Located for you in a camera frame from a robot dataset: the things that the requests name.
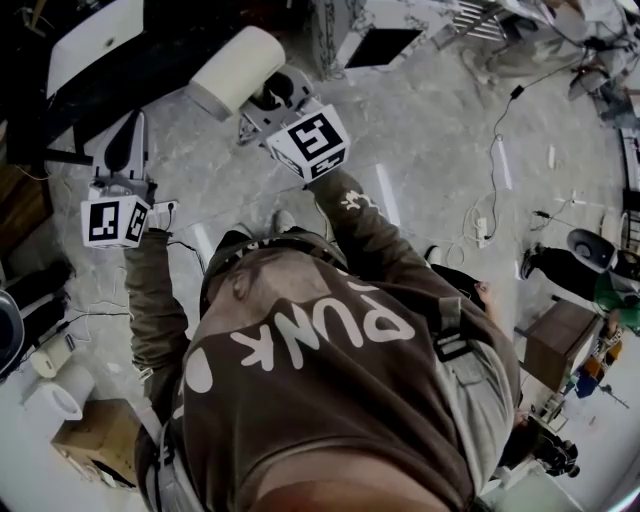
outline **cardboard box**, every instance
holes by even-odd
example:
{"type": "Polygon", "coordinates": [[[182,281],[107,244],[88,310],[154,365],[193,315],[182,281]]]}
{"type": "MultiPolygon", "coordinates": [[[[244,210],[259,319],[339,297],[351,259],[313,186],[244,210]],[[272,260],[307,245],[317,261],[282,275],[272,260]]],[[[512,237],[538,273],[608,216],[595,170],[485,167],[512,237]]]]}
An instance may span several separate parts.
{"type": "Polygon", "coordinates": [[[126,400],[96,400],[87,402],[82,420],[65,421],[51,444],[111,487],[126,489],[138,485],[134,447],[139,430],[126,400]]]}

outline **white cylinder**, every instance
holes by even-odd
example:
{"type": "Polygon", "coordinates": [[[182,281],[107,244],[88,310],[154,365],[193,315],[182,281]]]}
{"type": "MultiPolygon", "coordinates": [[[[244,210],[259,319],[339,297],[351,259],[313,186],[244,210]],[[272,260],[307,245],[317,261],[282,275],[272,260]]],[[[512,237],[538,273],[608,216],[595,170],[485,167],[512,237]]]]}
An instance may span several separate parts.
{"type": "Polygon", "coordinates": [[[284,63],[284,49],[275,37],[257,27],[246,27],[195,74],[187,94],[223,121],[284,63]]]}
{"type": "Polygon", "coordinates": [[[62,368],[62,365],[71,357],[71,353],[74,350],[75,344],[71,337],[58,334],[54,339],[47,341],[31,354],[29,361],[39,375],[47,379],[53,379],[62,368]]]}
{"type": "Polygon", "coordinates": [[[40,384],[39,388],[61,418],[80,420],[94,385],[89,370],[77,364],[67,364],[54,380],[40,384]]]}

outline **person in green shirt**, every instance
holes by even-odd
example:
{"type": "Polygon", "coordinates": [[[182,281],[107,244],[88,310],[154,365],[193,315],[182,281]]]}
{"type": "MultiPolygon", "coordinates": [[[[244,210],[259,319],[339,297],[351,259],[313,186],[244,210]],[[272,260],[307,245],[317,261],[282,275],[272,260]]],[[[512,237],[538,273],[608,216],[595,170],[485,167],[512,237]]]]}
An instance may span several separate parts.
{"type": "Polygon", "coordinates": [[[640,296],[622,283],[614,284],[610,272],[599,274],[580,263],[570,251],[541,244],[525,253],[522,279],[528,279],[536,268],[558,286],[594,302],[608,316],[608,330],[615,332],[617,324],[633,330],[640,328],[640,296]]]}

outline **white sneaker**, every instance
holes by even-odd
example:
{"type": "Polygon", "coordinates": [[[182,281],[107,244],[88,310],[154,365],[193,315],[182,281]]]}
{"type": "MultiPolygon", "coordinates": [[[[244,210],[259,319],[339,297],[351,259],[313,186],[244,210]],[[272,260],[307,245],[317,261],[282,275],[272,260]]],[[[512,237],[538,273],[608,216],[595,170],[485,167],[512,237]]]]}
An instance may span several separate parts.
{"type": "Polygon", "coordinates": [[[442,265],[442,249],[437,245],[432,245],[427,249],[424,258],[429,265],[442,265]]]}
{"type": "Polygon", "coordinates": [[[273,214],[273,220],[271,221],[271,233],[274,235],[281,235],[286,233],[291,228],[296,227],[296,219],[293,218],[287,210],[278,210],[273,214]]]}

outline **shoe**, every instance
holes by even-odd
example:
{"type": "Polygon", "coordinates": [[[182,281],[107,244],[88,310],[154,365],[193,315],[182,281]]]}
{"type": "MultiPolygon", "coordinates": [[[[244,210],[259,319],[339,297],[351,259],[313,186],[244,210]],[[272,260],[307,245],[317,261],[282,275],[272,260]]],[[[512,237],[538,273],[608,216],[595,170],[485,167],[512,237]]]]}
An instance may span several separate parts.
{"type": "Polygon", "coordinates": [[[442,265],[442,249],[437,245],[432,245],[427,249],[424,259],[429,265],[442,265]]]}
{"type": "Polygon", "coordinates": [[[282,235],[294,227],[296,227],[296,219],[287,210],[278,210],[273,214],[273,220],[271,221],[271,233],[273,235],[282,235]]]}
{"type": "Polygon", "coordinates": [[[524,253],[524,259],[522,260],[522,265],[520,266],[520,278],[522,280],[529,279],[531,272],[536,268],[536,257],[538,254],[534,249],[529,249],[524,253]]]}

